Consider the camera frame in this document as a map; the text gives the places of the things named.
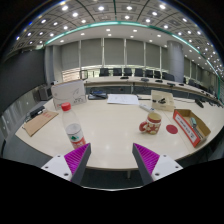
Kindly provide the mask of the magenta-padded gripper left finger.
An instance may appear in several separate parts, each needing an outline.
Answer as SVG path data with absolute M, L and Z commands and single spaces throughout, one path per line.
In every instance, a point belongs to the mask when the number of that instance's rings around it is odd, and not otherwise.
M 91 144 L 85 144 L 66 155 L 56 155 L 42 169 L 79 185 L 91 154 Z

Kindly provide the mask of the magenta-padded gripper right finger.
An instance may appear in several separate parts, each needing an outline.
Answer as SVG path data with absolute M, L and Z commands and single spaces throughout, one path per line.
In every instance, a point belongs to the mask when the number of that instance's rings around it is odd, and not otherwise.
M 168 155 L 159 155 L 137 143 L 133 144 L 132 153 L 138 165 L 144 185 L 164 178 L 182 169 L 182 166 Z

